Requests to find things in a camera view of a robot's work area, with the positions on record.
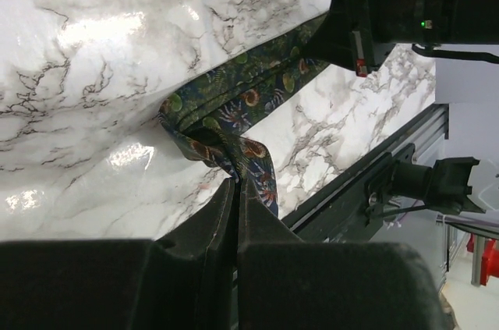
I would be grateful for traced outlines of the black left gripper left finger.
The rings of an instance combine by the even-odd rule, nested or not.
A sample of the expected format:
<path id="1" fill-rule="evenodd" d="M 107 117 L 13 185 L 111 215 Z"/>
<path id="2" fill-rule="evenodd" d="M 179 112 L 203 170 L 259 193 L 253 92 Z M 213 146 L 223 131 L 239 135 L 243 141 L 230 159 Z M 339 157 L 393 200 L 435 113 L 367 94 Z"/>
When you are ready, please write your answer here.
<path id="1" fill-rule="evenodd" d="M 229 329 L 239 186 L 226 179 L 187 221 L 154 242 L 154 329 Z"/>

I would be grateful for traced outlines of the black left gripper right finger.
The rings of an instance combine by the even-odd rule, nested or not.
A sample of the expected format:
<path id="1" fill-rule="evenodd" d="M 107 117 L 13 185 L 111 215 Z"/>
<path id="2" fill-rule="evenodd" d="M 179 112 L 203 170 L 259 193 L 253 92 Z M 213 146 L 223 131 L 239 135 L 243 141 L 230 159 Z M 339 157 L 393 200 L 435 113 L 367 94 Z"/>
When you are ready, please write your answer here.
<path id="1" fill-rule="evenodd" d="M 299 329 L 308 290 L 306 245 L 260 201 L 253 182 L 241 185 L 238 225 L 238 315 L 241 329 Z"/>

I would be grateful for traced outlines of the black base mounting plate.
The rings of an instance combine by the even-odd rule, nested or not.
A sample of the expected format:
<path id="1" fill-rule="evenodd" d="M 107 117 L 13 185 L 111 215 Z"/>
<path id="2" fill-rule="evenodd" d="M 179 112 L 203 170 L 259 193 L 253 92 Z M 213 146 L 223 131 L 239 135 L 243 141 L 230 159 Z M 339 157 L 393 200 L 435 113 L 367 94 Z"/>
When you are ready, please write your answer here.
<path id="1" fill-rule="evenodd" d="M 282 221 L 306 242 L 367 241 L 381 227 L 369 221 L 369 185 L 396 160 L 415 163 L 448 135 L 449 106 L 431 105 L 348 167 Z"/>

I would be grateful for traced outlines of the dark floral patterned necktie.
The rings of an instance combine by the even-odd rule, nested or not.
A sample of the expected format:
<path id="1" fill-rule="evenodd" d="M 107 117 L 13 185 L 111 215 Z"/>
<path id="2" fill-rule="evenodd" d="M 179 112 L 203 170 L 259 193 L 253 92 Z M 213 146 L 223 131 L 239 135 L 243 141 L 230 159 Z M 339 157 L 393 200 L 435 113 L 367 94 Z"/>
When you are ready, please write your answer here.
<path id="1" fill-rule="evenodd" d="M 186 159 L 220 168 L 236 181 L 248 179 L 274 215 L 278 190 L 271 154 L 243 134 L 327 68 L 303 55 L 325 18 L 302 23 L 197 76 L 170 94 L 157 114 Z"/>

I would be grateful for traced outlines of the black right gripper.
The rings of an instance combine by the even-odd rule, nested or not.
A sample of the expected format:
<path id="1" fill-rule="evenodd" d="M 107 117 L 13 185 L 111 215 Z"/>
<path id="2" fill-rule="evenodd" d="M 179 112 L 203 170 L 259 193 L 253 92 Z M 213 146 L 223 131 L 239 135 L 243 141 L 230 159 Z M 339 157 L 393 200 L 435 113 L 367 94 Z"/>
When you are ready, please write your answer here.
<path id="1" fill-rule="evenodd" d="M 302 34 L 305 59 L 358 76 L 378 70 L 397 44 L 429 58 L 497 64 L 497 55 L 448 45 L 496 45 L 498 0 L 331 0 Z"/>

